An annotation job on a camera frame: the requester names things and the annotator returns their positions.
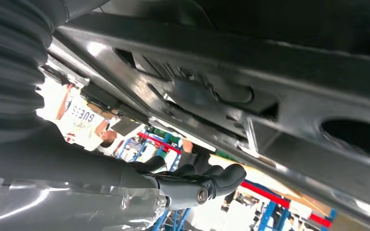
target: person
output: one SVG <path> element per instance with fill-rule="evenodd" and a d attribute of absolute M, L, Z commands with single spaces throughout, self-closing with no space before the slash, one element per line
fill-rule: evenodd
<path fill-rule="evenodd" d="M 66 93 L 54 122 L 68 143 L 78 144 L 88 151 L 104 152 L 117 138 L 117 132 L 108 130 L 109 122 L 90 109 L 81 97 L 68 101 L 73 84 Z"/>
<path fill-rule="evenodd" d="M 178 167 L 191 164 L 195 168 L 196 174 L 203 174 L 211 167 L 209 164 L 211 155 L 209 153 L 202 151 L 202 148 L 195 147 L 195 145 L 186 138 L 182 138 L 181 141 L 182 152 Z"/>

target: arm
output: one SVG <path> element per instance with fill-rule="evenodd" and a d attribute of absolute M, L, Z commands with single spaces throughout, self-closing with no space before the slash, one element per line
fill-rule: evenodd
<path fill-rule="evenodd" d="M 60 104 L 59 111 L 57 112 L 56 119 L 58 119 L 58 120 L 60 120 L 63 117 L 63 115 L 65 114 L 67 98 L 69 97 L 69 94 L 70 94 L 70 91 L 71 91 L 72 88 L 73 88 L 73 84 L 68 84 L 67 85 L 66 94 L 65 94 L 65 96 L 62 100 L 62 103 Z"/>
<path fill-rule="evenodd" d="M 107 120 L 104 119 L 97 127 L 96 129 L 94 130 L 94 133 L 100 137 L 101 136 L 101 133 L 106 129 L 107 127 Z"/>

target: metal pipe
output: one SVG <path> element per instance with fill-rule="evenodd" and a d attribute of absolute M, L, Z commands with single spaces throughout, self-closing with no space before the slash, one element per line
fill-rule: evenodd
<path fill-rule="evenodd" d="M 182 218 L 179 221 L 178 231 L 181 231 L 182 227 L 185 224 L 185 220 L 188 217 L 190 211 L 191 211 L 191 208 L 185 209 L 185 212 L 182 214 Z"/>

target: red object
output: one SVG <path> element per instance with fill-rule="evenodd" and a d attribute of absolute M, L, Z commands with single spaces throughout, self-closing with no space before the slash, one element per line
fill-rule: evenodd
<path fill-rule="evenodd" d="M 253 192 L 255 192 L 257 194 L 262 195 L 262 196 L 270 199 L 271 201 L 283 206 L 284 208 L 287 208 L 287 209 L 290 208 L 290 201 L 288 201 L 288 200 L 284 200 L 284 199 L 282 199 L 282 198 L 280 198 L 280 197 L 278 197 L 274 194 L 271 194 L 271 193 L 269 193 L 269 192 L 267 192 L 267 191 L 265 191 L 261 188 L 258 188 L 254 185 L 251 185 L 251 184 L 249 184 L 245 181 L 242 182 L 241 186 L 244 187 L 244 188 L 247 188 L 249 190 L 252 190 Z M 326 218 L 323 218 L 319 215 L 316 215 L 314 213 L 312 213 L 310 215 L 309 219 L 317 222 L 318 224 L 320 224 L 324 227 L 327 227 L 327 228 L 331 227 L 331 221 L 330 220 L 328 220 Z"/>
<path fill-rule="evenodd" d="M 264 196 L 264 197 L 266 197 L 266 198 L 268 198 L 268 199 L 276 202 L 277 204 L 279 204 L 279 205 L 281 205 L 281 206 L 283 206 L 285 208 L 289 208 L 290 207 L 290 201 L 284 200 L 284 199 L 282 199 L 282 198 L 280 198 L 280 197 L 278 197 L 278 196 L 276 196 L 274 194 L 271 194 L 269 192 L 266 192 L 265 190 L 263 190 L 261 188 L 258 188 L 258 187 L 254 186 L 254 185 L 251 185 L 251 184 L 249 184 L 249 183 L 247 183 L 245 181 L 242 182 L 241 186 L 242 187 L 245 187 L 247 189 L 250 189 L 250 190 L 252 190 L 253 192 L 255 192 L 255 193 L 259 194 L 259 195 L 262 195 L 262 196 Z"/>
<path fill-rule="evenodd" d="M 143 138 L 146 138 L 146 139 L 148 139 L 148 140 L 152 140 L 152 141 L 154 141 L 155 143 L 158 143 L 158 144 L 160 144 L 160 145 L 163 145 L 163 146 L 164 146 L 164 147 L 166 147 L 167 149 L 174 150 L 176 153 L 181 154 L 181 151 L 180 151 L 179 149 L 176 149 L 176 148 L 174 148 L 173 146 L 171 146 L 171 145 L 169 145 L 169 144 L 166 144 L 166 143 L 164 143 L 164 142 L 162 142 L 162 141 L 159 141 L 159 140 L 155 139 L 154 137 L 147 136 L 147 135 L 145 135 L 145 134 L 144 134 L 144 133 L 142 133 L 142 132 L 138 132 L 138 133 L 137 133 L 137 135 L 138 135 L 138 136 L 141 136 L 141 137 L 143 137 Z"/>
<path fill-rule="evenodd" d="M 327 227 L 327 228 L 331 227 L 331 221 L 329 221 L 328 219 L 322 218 L 314 213 L 310 215 L 309 219 L 317 222 L 318 224 L 321 224 L 324 227 Z"/>

